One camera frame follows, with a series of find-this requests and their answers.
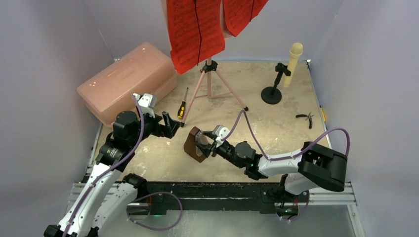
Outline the clear metronome cover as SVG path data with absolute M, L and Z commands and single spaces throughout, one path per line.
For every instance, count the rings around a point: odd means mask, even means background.
M 198 148 L 198 144 L 201 145 L 208 145 L 211 144 L 212 142 L 209 141 L 209 137 L 206 136 L 204 134 L 203 131 L 199 131 L 196 135 L 195 135 L 195 143 L 196 143 L 196 154 L 198 156 L 201 156 L 203 153 L 202 151 Z

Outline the black pliers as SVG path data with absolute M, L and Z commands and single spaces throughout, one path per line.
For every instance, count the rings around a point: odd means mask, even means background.
M 312 121 L 312 117 L 314 115 L 311 114 L 311 112 L 309 112 L 308 114 L 298 114 L 295 116 L 295 118 L 305 118 L 305 120 L 307 120 L 309 122 L 309 129 L 312 129 L 313 127 L 313 121 Z

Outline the cream microphone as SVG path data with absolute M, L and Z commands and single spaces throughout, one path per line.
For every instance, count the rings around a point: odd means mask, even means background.
M 285 77 L 284 87 L 289 87 L 289 85 L 291 84 L 296 65 L 302 53 L 303 53 L 303 45 L 299 42 L 295 42 L 290 48 L 290 59 L 287 65 L 287 69 L 291 72 L 291 74 Z

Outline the brown metronome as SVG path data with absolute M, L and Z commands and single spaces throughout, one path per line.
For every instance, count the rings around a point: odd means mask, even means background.
M 184 151 L 185 153 L 190 156 L 191 158 L 195 159 L 197 162 L 201 163 L 205 159 L 198 159 L 196 154 L 196 143 L 195 143 L 195 135 L 201 131 L 199 128 L 194 126 L 190 132 L 188 133 L 187 139 L 184 143 Z

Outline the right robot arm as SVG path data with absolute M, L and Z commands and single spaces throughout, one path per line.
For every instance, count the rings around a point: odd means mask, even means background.
M 194 148 L 188 155 L 198 162 L 220 156 L 244 169 L 244 174 L 253 180 L 281 175 L 277 194 L 284 201 L 316 187 L 344 191 L 347 155 L 314 142 L 304 142 L 299 150 L 265 158 L 247 141 L 233 146 L 214 132 L 190 132 L 189 141 Z

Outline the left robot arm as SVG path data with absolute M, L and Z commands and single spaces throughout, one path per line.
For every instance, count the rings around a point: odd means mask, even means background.
M 173 138 L 181 126 L 182 123 L 172 120 L 167 112 L 163 112 L 161 116 L 142 111 L 119 113 L 113 124 L 113 132 L 100 148 L 92 173 L 80 195 L 65 217 L 57 225 L 47 226 L 43 235 L 99 237 L 132 202 L 151 200 L 154 195 L 171 196 L 180 202 L 170 192 L 149 192 L 147 180 L 134 173 L 125 176 L 110 197 L 107 194 L 143 139 L 149 135 Z

